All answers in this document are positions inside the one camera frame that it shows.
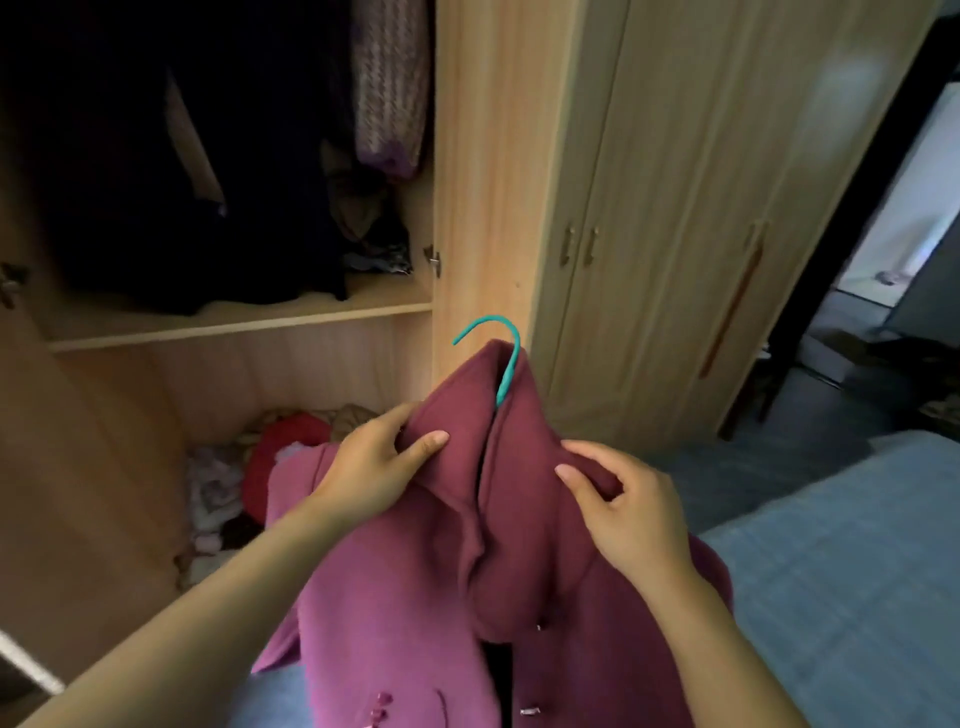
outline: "teal hanger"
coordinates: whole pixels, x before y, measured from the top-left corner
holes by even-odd
[[[486,324],[488,321],[499,321],[505,327],[510,330],[510,333],[514,336],[514,353],[510,356],[510,361],[507,362],[507,368],[503,370],[503,377],[500,379],[500,386],[496,390],[496,406],[499,407],[503,404],[503,401],[507,399],[507,392],[510,391],[510,385],[514,381],[514,369],[516,369],[516,359],[520,356],[520,332],[514,326],[514,322],[508,319],[506,316],[481,316],[479,319],[474,319],[467,327],[457,334],[457,338],[453,340],[453,346],[456,346],[460,343],[460,340],[464,338],[467,334],[473,331],[475,328],[481,324]]]

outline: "forearm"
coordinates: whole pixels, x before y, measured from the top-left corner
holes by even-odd
[[[697,728],[805,728],[803,715],[696,573],[647,598]]]
[[[27,728],[209,725],[347,532],[305,501],[49,701]]]

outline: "coat collar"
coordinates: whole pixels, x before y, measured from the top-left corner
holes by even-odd
[[[504,341],[487,344],[424,401],[397,438],[403,449],[432,430],[450,433],[413,483],[461,518],[458,583],[477,636],[489,642],[511,642],[538,624],[596,556],[554,467],[577,466],[608,497],[619,488],[612,475],[560,446],[525,352],[510,393],[495,407],[512,351]]]

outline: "finger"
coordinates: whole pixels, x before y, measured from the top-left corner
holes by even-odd
[[[587,440],[562,440],[561,445],[566,451],[586,457],[603,466],[604,469],[616,475],[621,483],[626,482],[628,476],[636,472],[638,461],[618,449]]]
[[[590,519],[603,513],[603,510],[607,508],[607,503],[597,493],[590,479],[572,465],[562,463],[554,468],[554,473],[564,482],[573,497],[577,499],[577,505],[580,506],[580,512],[584,515],[584,521],[589,522]]]
[[[419,406],[420,403],[418,401],[407,401],[403,404],[398,404],[388,412],[384,412],[377,419],[393,432],[400,432],[400,428],[406,424],[407,420],[410,419],[410,415],[412,415],[414,410]]]
[[[414,476],[420,467],[429,460],[434,453],[446,445],[450,435],[442,430],[429,432],[421,437],[416,443],[400,453],[394,461],[395,467],[399,468],[403,475],[409,480]]]

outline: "hand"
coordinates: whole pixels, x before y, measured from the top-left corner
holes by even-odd
[[[321,512],[335,515],[346,528],[354,528],[399,500],[414,473],[449,439],[446,432],[437,430],[397,453],[396,435],[419,404],[407,402],[394,407],[347,436],[310,497]]]
[[[669,475],[597,443],[564,440],[563,445],[596,461],[623,485],[623,493],[607,503],[579,470],[570,465],[556,468],[577,499],[597,549],[615,569],[645,597],[678,577],[696,575],[684,510]]]

